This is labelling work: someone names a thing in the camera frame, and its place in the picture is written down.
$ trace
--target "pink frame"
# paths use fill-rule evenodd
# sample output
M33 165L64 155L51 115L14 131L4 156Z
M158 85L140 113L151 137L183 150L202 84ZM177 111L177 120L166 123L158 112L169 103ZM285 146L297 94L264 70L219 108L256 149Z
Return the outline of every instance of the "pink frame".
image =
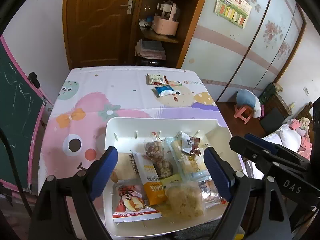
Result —
M30 83L30 81L28 80L28 77L25 75L25 73L23 72L23 70L20 68L20 66L18 65L17 61L15 60L15 58L13 57L11 51L9 50L9 47L7 45L7 43L4 40L3 35L1 35L0 37L0 41L2 43L2 45L4 46L5 51L7 52L10 60L12 61L13 65L15 66L15 68L17 69L17 71L20 73L20 75L23 77L23 79L26 81L26 83L34 90L34 92L36 92L36 94L38 96L40 96L41 98L44 98L44 95L41 93L41 91L39 91L34 85L32 85ZM32 158L33 158L33 151L34 151L34 147L35 147L35 141L36 141L36 135L40 126L40 121L41 121L41 117L44 111L44 106L45 106L45 101L42 104L42 107L40 109L37 121L36 121L36 125L35 128L33 130L33 134L32 134L32 139L31 139L31 145L30 145L30 150L29 150L29 159L28 159L28 176L27 176L27 183L28 183L28 190L30 190L30 185L31 185L31 171L32 171ZM2 179L0 179L0 182L6 187L9 188L11 190L14 191L18 191L17 186L4 181Z

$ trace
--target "pink cartoon face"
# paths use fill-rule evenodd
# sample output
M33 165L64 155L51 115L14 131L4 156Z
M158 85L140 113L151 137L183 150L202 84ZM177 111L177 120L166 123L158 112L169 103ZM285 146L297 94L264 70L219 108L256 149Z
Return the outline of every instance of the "pink cartoon face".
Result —
M79 168L88 168L104 153L107 122L117 116L150 117L142 111L112 105L104 94L91 93L81 98L65 114L50 118L41 153L48 175L73 176Z
M174 89L175 93L164 97L157 97L160 103L171 107L184 107L193 104L193 94L187 87L174 81L169 81L169 85Z

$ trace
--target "blue snack packet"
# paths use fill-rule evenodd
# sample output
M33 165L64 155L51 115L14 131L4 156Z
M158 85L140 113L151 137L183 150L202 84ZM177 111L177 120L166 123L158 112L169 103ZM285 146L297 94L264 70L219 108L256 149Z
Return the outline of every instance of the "blue snack packet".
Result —
M173 88L170 87L169 85L164 86L164 87L155 87L155 88L156 88L156 90L157 90L157 92L158 92L160 97L174 94Z

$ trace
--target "tablecloth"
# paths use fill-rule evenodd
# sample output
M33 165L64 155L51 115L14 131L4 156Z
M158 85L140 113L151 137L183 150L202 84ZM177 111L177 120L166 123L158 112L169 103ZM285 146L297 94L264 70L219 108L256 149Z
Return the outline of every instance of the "tablecloth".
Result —
M148 73L166 75L175 94L159 98L155 86L147 84ZM227 127L193 71L138 66L73 69L61 88L45 130L39 192L48 175L71 177L79 167L88 168L99 159L104 153L107 122L116 116L217 119ZM101 210L102 199L97 198L94 205Z

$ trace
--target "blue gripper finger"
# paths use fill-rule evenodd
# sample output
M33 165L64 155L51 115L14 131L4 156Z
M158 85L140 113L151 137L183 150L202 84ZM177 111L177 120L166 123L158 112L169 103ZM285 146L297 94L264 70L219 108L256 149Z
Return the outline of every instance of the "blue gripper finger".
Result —
M228 162L220 158L212 147L208 147L204 151L203 158L220 196L230 201L232 199L231 187L235 182L234 170Z
M90 181L89 196L91 201L102 195L112 171L118 162L118 151L116 148L110 146L100 160L97 161L97 166L94 167L94 177Z

